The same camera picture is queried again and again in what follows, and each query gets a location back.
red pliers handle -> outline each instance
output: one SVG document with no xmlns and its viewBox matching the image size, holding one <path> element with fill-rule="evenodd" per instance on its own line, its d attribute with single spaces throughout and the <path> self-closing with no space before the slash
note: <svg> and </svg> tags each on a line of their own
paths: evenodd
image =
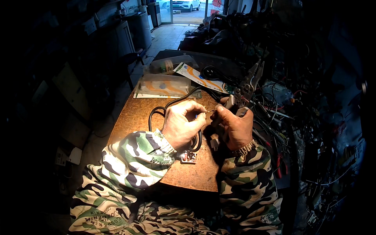
<svg viewBox="0 0 376 235">
<path fill-rule="evenodd" d="M 285 165 L 286 174 L 288 174 L 287 165 L 286 165 L 285 161 L 282 158 L 282 153 L 279 153 L 277 155 L 277 178 L 278 179 L 282 178 L 281 167 L 280 167 L 280 164 L 282 164 L 282 163 Z"/>
</svg>

clear plastic box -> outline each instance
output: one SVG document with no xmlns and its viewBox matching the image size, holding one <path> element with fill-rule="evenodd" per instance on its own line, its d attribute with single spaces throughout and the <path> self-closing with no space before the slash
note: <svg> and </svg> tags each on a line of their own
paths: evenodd
<svg viewBox="0 0 376 235">
<path fill-rule="evenodd" d="M 145 74 L 140 79 L 137 93 L 183 97 L 189 93 L 191 80 L 181 76 Z"/>
<path fill-rule="evenodd" d="M 143 66 L 143 71 L 144 74 L 172 74 L 181 62 L 192 68 L 199 68 L 197 62 L 190 55 L 182 55 L 153 61 L 149 66 Z"/>
</svg>

camouflage jacket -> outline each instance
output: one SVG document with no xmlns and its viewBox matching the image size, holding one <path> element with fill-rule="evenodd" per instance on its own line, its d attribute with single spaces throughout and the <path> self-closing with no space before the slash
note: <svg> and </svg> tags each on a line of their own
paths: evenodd
<svg viewBox="0 0 376 235">
<path fill-rule="evenodd" d="M 73 196 L 68 234 L 229 234 L 225 228 L 210 231 L 188 209 L 149 202 L 132 214 L 138 193 L 166 174 L 175 153 L 159 130 L 137 131 L 105 147 L 101 165 L 85 167 L 83 184 Z M 222 211 L 236 224 L 231 233 L 281 234 L 282 198 L 268 152 L 252 141 L 227 158 L 221 171 Z"/>
</svg>

hand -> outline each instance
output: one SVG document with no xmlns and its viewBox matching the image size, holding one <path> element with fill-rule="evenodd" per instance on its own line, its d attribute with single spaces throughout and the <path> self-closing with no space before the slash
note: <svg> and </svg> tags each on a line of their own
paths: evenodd
<svg viewBox="0 0 376 235">
<path fill-rule="evenodd" d="M 226 103 L 228 97 L 222 98 L 221 103 Z M 231 151 L 238 150 L 246 146 L 252 138 L 253 112 L 248 110 L 244 117 L 235 116 L 231 111 L 223 106 L 217 106 L 217 113 L 210 119 L 215 120 L 218 116 L 222 118 L 222 125 L 229 132 L 229 141 L 226 143 Z"/>
<path fill-rule="evenodd" d="M 167 108 L 162 134 L 174 149 L 189 143 L 206 124 L 206 109 L 193 100 Z"/>
</svg>

open doorway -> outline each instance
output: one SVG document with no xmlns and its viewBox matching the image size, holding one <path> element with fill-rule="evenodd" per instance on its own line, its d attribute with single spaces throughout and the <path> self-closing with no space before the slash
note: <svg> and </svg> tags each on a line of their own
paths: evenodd
<svg viewBox="0 0 376 235">
<path fill-rule="evenodd" d="M 201 24 L 205 15 L 222 14 L 224 0 L 157 0 L 157 2 L 159 2 L 162 22 L 170 24 Z"/>
</svg>

